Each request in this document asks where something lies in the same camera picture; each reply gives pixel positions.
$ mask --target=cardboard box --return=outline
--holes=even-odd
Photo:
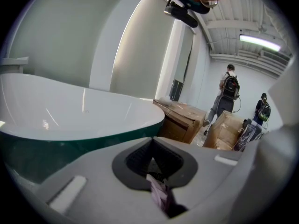
[[[165,106],[158,100],[154,100],[153,104],[165,113],[158,136],[190,144],[202,127],[206,112],[176,101],[171,106]]]
[[[232,150],[238,140],[238,131],[244,119],[224,111],[209,130],[203,147]]]

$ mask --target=ceiling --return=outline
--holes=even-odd
[[[273,27],[262,0],[221,0],[208,14],[196,14],[211,47],[211,56],[267,73],[281,75],[291,55]],[[241,42],[239,35],[251,35],[281,46],[273,52],[259,45]]]

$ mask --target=sneaker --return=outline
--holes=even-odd
[[[210,124],[210,121],[207,119],[207,120],[205,120],[204,121],[204,124],[202,125],[203,127],[206,127],[207,125],[209,125]]]

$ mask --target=white bathtub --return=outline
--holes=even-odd
[[[0,86],[1,150],[35,182],[86,152],[155,136],[164,119],[149,101],[43,77],[2,74]]]

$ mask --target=black backpack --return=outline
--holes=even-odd
[[[268,121],[270,114],[271,114],[271,107],[268,103],[264,104],[258,111],[258,117],[265,122]]]
[[[239,98],[240,85],[237,80],[237,76],[231,76],[229,72],[227,72],[228,77],[225,79],[223,87],[222,87],[222,96],[231,99]]]

